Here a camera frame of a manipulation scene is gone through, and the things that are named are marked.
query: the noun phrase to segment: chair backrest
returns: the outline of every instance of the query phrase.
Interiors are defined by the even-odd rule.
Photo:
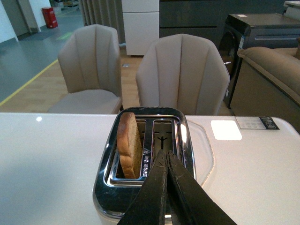
[[[104,89],[122,97],[116,29],[94,24],[77,29],[58,55],[69,93]]]
[[[215,45],[178,34],[153,42],[136,74],[141,106],[163,106],[186,115],[217,115],[229,74]]]

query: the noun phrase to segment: washing machine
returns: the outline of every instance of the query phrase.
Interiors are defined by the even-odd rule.
[[[230,108],[242,59],[237,51],[254,46],[268,48],[297,47],[300,21],[281,14],[230,14],[225,21],[219,53],[230,74],[224,102]]]

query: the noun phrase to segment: upholstered chair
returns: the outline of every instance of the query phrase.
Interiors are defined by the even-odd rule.
[[[116,29],[77,29],[58,55],[68,94],[49,113],[114,114],[122,109],[120,49]]]
[[[178,34],[149,46],[136,82],[141,106],[172,107],[186,115],[217,115],[229,74],[210,40]]]

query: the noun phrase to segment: beige sofa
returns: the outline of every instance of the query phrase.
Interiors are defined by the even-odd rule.
[[[237,116],[273,116],[300,133],[300,46],[241,49],[231,108]]]

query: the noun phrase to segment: sofa armrest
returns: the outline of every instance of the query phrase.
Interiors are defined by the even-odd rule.
[[[238,56],[300,105],[300,60],[294,57],[297,48],[240,49]]]

